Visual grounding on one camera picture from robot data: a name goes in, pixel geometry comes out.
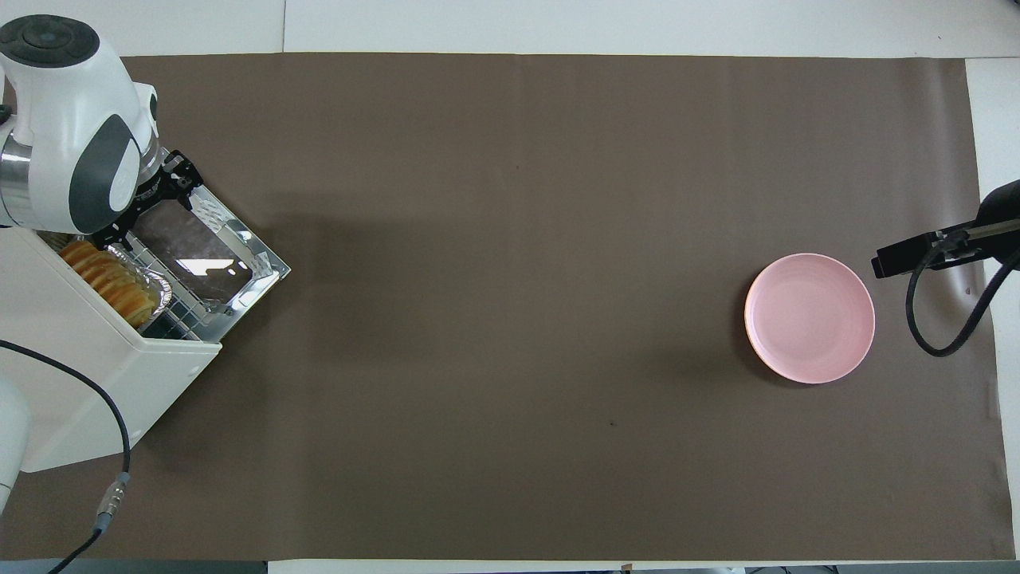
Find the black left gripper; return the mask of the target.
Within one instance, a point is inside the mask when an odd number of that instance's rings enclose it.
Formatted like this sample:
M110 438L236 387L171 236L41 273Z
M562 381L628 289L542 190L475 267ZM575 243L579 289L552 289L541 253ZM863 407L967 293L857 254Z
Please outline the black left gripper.
M118 245L121 250L132 252L128 233L146 211L163 201L176 201L185 210L193 210L194 190L204 186L204 178L193 161L178 150L169 152L163 163L163 171L154 175L150 182L141 186L128 209L113 224L88 236L88 240L98 250L108 250Z

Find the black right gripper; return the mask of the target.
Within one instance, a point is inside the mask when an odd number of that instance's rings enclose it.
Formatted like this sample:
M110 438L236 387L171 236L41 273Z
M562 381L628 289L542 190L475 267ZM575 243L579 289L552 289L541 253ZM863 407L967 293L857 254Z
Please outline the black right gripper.
M937 248L934 271L952 266L994 259L1004 264L1019 245L1019 182L1005 184L981 200L977 215L970 222L948 226L936 233L922 233L877 250L871 258L872 273L877 279L911 273L932 250L937 240L948 244Z

